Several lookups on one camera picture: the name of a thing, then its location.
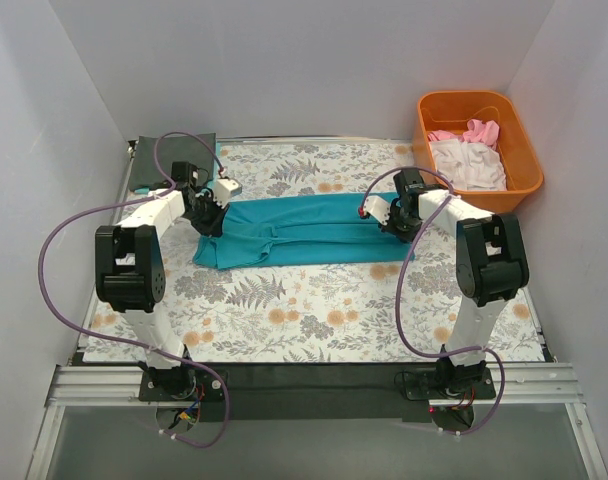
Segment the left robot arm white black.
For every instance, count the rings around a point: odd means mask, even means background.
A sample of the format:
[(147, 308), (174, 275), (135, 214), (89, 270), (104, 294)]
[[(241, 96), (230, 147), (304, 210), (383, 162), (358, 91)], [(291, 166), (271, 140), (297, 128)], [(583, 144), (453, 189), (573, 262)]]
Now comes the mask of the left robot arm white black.
[(220, 237), (241, 184), (219, 172), (212, 184), (202, 187), (197, 168), (188, 162), (175, 162), (171, 179), (172, 186), (150, 192), (126, 219), (98, 228), (95, 283), (98, 299), (121, 314), (137, 341), (146, 345), (140, 367), (151, 385), (184, 400), (195, 392), (197, 377), (183, 362), (190, 357), (187, 347), (170, 321), (155, 311), (166, 289), (160, 240), (179, 218), (189, 220), (202, 236)]

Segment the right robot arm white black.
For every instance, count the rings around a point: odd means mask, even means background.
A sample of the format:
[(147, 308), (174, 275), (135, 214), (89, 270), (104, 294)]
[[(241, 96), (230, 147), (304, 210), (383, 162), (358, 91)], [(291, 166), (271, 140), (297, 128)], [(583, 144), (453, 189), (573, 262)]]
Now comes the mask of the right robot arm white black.
[(397, 374), (395, 381), (410, 400), (492, 399), (488, 342), (500, 314), (529, 280), (520, 225), (513, 214), (467, 203), (444, 177), (425, 184), (425, 171), (394, 169), (396, 197), (369, 195), (360, 207), (361, 217), (374, 218), (382, 232), (411, 246), (431, 225), (455, 240), (455, 276), (463, 298), (453, 331), (439, 352), (423, 353), (424, 363)]

